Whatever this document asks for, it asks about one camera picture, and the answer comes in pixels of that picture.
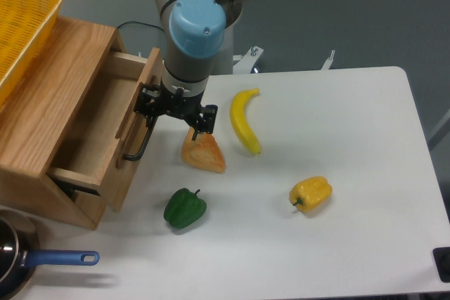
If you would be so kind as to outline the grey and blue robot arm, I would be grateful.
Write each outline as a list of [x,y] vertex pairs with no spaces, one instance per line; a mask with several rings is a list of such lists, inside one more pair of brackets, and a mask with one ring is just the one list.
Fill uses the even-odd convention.
[[237,20],[247,0],[155,0],[167,42],[159,84],[145,85],[135,112],[150,121],[168,115],[184,120],[195,134],[212,133],[216,105],[201,105],[207,80],[226,29]]

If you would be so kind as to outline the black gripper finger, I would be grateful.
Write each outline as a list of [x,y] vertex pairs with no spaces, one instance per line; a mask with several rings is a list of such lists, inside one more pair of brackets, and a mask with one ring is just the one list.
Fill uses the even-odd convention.
[[195,141],[199,134],[213,134],[218,107],[216,105],[200,106],[192,126],[194,132],[191,140]]
[[159,86],[143,84],[138,91],[135,112],[146,119],[146,126],[153,128],[158,119]]

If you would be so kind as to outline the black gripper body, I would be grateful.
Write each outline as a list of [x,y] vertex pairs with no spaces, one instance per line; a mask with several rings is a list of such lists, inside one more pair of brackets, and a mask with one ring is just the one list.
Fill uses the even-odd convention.
[[189,126],[205,126],[201,100],[203,92],[195,96],[184,93],[182,89],[176,89],[172,93],[163,83],[154,86],[158,97],[155,99],[154,116],[167,115],[184,120]]

